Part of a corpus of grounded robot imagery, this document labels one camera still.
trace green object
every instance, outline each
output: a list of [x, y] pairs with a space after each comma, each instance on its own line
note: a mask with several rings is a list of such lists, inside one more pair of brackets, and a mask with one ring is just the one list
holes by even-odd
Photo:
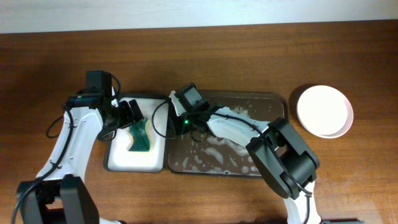
[[147, 133], [148, 119], [142, 119], [129, 127], [129, 133], [133, 138], [133, 143], [129, 151], [149, 152], [150, 140]]

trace white plate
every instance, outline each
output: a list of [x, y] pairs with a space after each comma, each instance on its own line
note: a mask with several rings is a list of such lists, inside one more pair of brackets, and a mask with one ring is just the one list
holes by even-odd
[[347, 97], [330, 86], [313, 86], [297, 102], [297, 116], [304, 128], [321, 138], [344, 135], [354, 120]]

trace wooden table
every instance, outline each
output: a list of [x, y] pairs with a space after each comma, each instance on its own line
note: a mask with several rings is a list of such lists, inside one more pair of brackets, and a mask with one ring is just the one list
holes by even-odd
[[[321, 162], [317, 210], [326, 220], [398, 222], [398, 21], [2, 34], [0, 63], [1, 223], [19, 182], [34, 179], [52, 151], [56, 140], [44, 132], [60, 103], [94, 69], [140, 93], [189, 82], [287, 99], [306, 84], [339, 89], [355, 114], [344, 136], [321, 139], [291, 119]], [[102, 217], [236, 223], [287, 215], [263, 180], [108, 172], [105, 146], [95, 142], [85, 181]]]

